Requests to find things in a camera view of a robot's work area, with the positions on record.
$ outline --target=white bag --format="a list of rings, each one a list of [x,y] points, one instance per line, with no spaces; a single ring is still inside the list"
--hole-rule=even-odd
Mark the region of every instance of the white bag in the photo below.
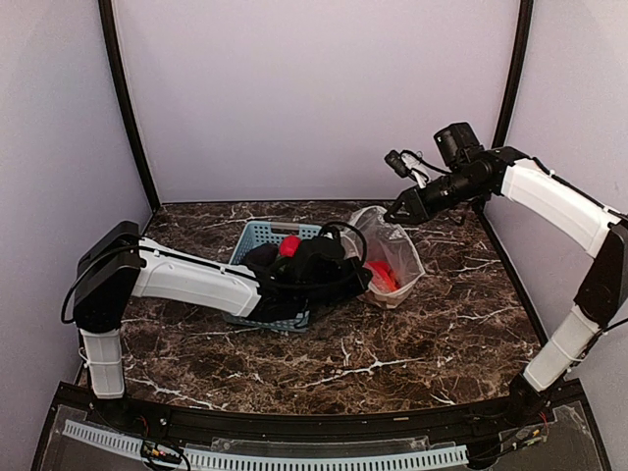
[[[369,206],[353,213],[349,223],[366,238],[366,262],[387,262],[398,286],[395,290],[381,289],[373,280],[360,299],[385,309],[395,309],[425,275],[425,270],[406,231],[400,225],[385,222],[385,213],[382,206]],[[343,232],[341,240],[346,256],[362,255],[362,242],[353,232]]]

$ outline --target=red object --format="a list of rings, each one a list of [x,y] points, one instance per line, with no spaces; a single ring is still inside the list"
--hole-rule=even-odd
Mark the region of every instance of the red object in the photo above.
[[[389,292],[399,289],[394,271],[388,263],[383,261],[367,262],[365,266],[373,272],[373,283],[377,288],[384,288],[383,290],[387,288]]]
[[[294,256],[294,252],[296,251],[300,243],[301,239],[298,238],[296,235],[289,235],[282,241],[282,244],[279,246],[279,254],[282,257]]]

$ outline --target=basket handle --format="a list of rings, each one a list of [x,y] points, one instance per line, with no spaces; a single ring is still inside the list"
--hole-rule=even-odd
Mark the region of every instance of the basket handle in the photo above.
[[[300,224],[298,223],[271,223],[271,231],[290,231],[298,233],[300,231]]]

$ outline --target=brown marble surface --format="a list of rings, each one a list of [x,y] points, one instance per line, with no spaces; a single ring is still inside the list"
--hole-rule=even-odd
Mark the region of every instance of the brown marble surface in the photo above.
[[[166,205],[147,236],[229,261],[247,221],[348,220],[360,202]],[[123,321],[129,393],[240,412],[343,414],[474,402],[507,393],[539,343],[477,218],[408,229],[426,274],[398,308],[353,300],[305,334],[226,324],[220,313],[134,299]]]

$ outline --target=black vertical post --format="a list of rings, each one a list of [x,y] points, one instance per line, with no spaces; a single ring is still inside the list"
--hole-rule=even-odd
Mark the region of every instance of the black vertical post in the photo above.
[[[517,91],[519,90],[519,81],[521,80],[521,73],[523,72],[523,60],[526,56],[528,35],[530,33],[530,24],[532,23],[533,4],[534,0],[521,0],[519,5],[519,18],[517,20],[517,30],[514,36],[514,46],[512,47],[508,80],[506,81],[506,90],[503,94],[503,101],[501,102],[501,110],[499,110],[497,128],[491,148],[503,147],[506,142],[512,112],[514,111],[514,103],[517,98]]]
[[[116,33],[116,22],[114,19],[113,6],[111,0],[98,0],[100,8],[100,21],[102,23],[102,32],[105,37],[105,46],[107,47],[107,56],[109,57],[109,67],[111,68],[111,76],[114,80],[116,95],[118,95],[118,105],[122,113],[122,119],[127,130],[127,137],[131,145],[131,152],[141,184],[144,187],[146,198],[153,212],[157,211],[161,206],[159,195],[155,188],[155,182],[150,175],[146,154],[139,138],[137,122],[131,105],[131,96],[127,87],[127,79],[125,78],[125,70],[122,65],[122,56],[120,54],[120,45],[118,44],[118,35]]]

